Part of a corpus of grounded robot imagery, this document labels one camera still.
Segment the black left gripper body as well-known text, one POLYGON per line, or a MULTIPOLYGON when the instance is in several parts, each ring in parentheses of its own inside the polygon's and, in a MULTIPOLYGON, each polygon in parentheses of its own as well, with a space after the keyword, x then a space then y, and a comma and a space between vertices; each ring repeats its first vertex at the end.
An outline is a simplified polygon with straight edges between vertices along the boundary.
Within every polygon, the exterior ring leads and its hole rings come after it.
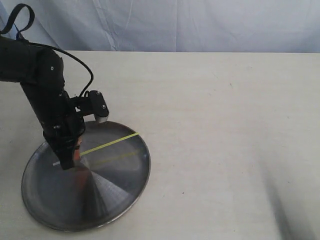
POLYGON ((49 98, 41 125, 43 136, 55 153, 73 151, 85 131, 84 120, 66 91, 49 98))

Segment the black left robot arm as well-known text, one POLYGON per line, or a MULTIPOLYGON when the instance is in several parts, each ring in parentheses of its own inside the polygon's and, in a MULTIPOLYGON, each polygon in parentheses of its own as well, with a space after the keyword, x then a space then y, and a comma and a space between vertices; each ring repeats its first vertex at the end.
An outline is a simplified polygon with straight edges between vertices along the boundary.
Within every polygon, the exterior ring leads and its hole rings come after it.
POLYGON ((64 63, 53 50, 0 38, 0 80, 19 83, 40 125, 43 136, 63 170, 75 166, 74 154, 85 131, 65 91, 64 63))

